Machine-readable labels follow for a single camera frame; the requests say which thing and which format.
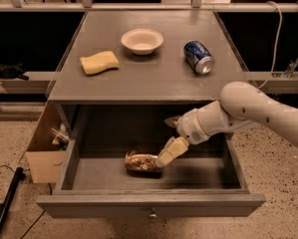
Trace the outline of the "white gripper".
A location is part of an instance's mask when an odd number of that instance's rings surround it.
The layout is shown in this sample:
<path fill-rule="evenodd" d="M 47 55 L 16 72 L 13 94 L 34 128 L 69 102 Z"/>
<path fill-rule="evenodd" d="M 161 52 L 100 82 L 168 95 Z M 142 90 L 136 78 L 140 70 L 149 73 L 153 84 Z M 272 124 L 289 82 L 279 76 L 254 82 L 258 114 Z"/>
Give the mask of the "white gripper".
<path fill-rule="evenodd" d="M 165 167 L 174 159 L 188 150 L 189 144 L 200 144 L 209 140 L 209 135 L 202 129 L 197 116 L 197 109 L 193 109 L 182 116 L 175 116 L 164 120 L 167 126 L 176 128 L 179 137 L 171 137 L 156 159 L 157 167 Z"/>

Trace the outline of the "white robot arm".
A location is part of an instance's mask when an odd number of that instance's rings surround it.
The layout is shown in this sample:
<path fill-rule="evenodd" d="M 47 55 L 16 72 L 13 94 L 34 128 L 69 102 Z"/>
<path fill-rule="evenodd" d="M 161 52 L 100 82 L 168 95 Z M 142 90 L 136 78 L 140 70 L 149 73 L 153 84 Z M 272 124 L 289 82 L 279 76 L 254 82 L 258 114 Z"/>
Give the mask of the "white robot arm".
<path fill-rule="evenodd" d="M 298 148 L 298 109 L 272 100 L 247 83 L 232 82 L 222 88 L 218 101 L 165 120 L 179 137 L 166 143 L 156 166 L 168 165 L 190 144 L 200 144 L 215 134 L 234 132 L 253 122 L 265 125 Z"/>

